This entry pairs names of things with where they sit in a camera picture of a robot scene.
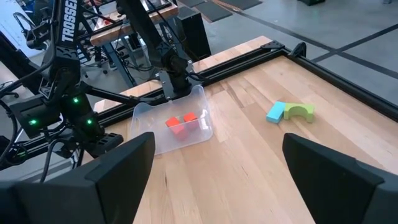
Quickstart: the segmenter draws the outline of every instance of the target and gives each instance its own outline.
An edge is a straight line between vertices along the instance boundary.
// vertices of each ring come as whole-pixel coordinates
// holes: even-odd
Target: red block
[[[184,140],[187,136],[187,130],[185,130],[184,125],[180,125],[180,121],[176,117],[172,117],[166,121],[167,127],[173,132],[174,136],[178,140]]]
[[[194,113],[186,114],[184,116],[184,122],[186,122],[186,123],[189,122],[189,123],[187,123],[187,126],[188,126],[188,129],[191,131],[195,130],[196,128],[199,127],[198,118],[196,117],[196,115]]]

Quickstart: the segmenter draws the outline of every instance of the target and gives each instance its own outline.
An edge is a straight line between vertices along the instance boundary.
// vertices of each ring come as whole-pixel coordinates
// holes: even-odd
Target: green block
[[[284,110],[284,119],[289,119],[292,116],[302,116],[308,123],[313,121],[313,105],[306,105],[301,103],[286,103]]]

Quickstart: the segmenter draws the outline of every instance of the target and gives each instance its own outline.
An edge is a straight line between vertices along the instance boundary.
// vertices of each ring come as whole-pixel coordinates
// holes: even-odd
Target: desk
[[[178,6],[176,6],[175,4],[172,4],[169,7],[159,10],[159,12],[166,20],[170,19],[170,18],[174,18],[175,16],[178,15]],[[117,11],[111,12],[104,16],[108,17],[114,21],[120,21],[126,17],[126,15],[123,15],[120,17],[120,14]],[[162,18],[156,12],[150,13],[149,17],[154,24],[158,24],[158,23],[162,22]],[[110,25],[110,24],[105,24],[105,21],[103,19],[98,18],[97,24],[94,27],[94,31],[96,31],[98,29],[102,29],[108,25]],[[108,43],[109,41],[116,40],[119,36],[125,36],[125,35],[129,35],[132,33],[132,29],[129,24],[126,26],[123,26],[123,27],[121,27],[121,26],[122,25],[114,27],[110,30],[107,30],[100,34],[96,34],[96,35],[92,36],[90,38],[90,42],[95,46],[102,46],[105,43]]]
[[[194,64],[204,70],[269,42],[266,37]],[[124,94],[139,96],[157,83]],[[398,174],[398,125],[287,58],[279,57],[205,88],[214,135],[154,159],[138,223],[314,223],[282,153],[295,133]],[[293,118],[272,124],[275,101],[315,105],[312,124]],[[102,111],[115,103],[96,104]],[[108,132],[129,139],[131,120]]]
[[[177,34],[178,33],[177,26],[175,25],[174,18],[178,15],[178,6],[176,6],[175,4],[172,3],[171,6],[161,9],[161,10],[159,10],[159,12],[163,16],[163,18],[166,20],[168,25],[171,27],[171,29],[173,29],[174,32]],[[121,16],[117,11],[115,11],[115,12],[111,12],[104,16],[108,17],[114,21],[120,21],[120,20],[124,19],[126,15]],[[163,23],[162,23],[163,20],[158,15],[158,13],[157,12],[150,13],[149,17],[150,17],[150,19],[152,19],[152,22],[154,24],[160,24],[160,28],[162,28],[162,32],[164,32],[164,35],[166,37],[167,34],[165,34],[165,29],[164,29],[164,27],[166,27],[166,26],[163,25]],[[97,24],[95,25],[94,31],[104,28],[109,25],[110,25],[110,23],[106,24],[103,19],[99,18],[97,21]],[[115,63],[115,66],[118,68],[119,72],[121,73],[124,81],[127,83],[129,88],[133,87],[135,85],[135,82],[131,81],[131,75],[130,75],[128,69],[125,68],[125,66],[123,66],[122,61],[116,55],[116,52],[114,51],[110,42],[112,42],[118,38],[121,38],[124,46],[127,46],[126,50],[129,53],[129,56],[131,57],[132,62],[135,63],[134,54],[131,51],[131,49],[128,47],[128,44],[127,44],[126,40],[124,39],[125,36],[132,34],[132,32],[133,32],[133,30],[130,26],[130,23],[128,23],[128,24],[123,24],[123,25],[114,27],[110,30],[106,30],[99,34],[93,35],[90,38],[90,42],[94,46],[103,46],[106,49],[106,51],[109,53],[109,56],[111,57],[112,61]],[[173,35],[173,32],[170,32],[170,34],[172,35],[174,43],[178,43],[178,37]],[[176,49],[177,49],[177,53],[183,57],[184,52],[182,49],[182,45],[176,44]]]

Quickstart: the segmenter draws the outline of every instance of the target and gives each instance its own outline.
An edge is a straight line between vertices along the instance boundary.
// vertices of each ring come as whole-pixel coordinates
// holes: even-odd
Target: light blue rectangular block
[[[286,104],[283,102],[276,101],[274,106],[267,114],[267,121],[275,124],[279,123],[280,119],[282,118],[282,115],[284,114],[285,105]]]

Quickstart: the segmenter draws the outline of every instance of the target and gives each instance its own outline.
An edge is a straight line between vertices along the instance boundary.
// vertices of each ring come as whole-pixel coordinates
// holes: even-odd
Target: transparent plastic container
[[[184,123],[183,117],[189,113],[194,113],[197,120]],[[166,121],[172,117],[176,117],[180,124],[169,128]],[[183,135],[173,132],[182,128]],[[213,125],[203,87],[194,86],[188,96],[158,106],[139,103],[132,116],[131,137],[147,131],[155,133],[155,155],[209,140]]]

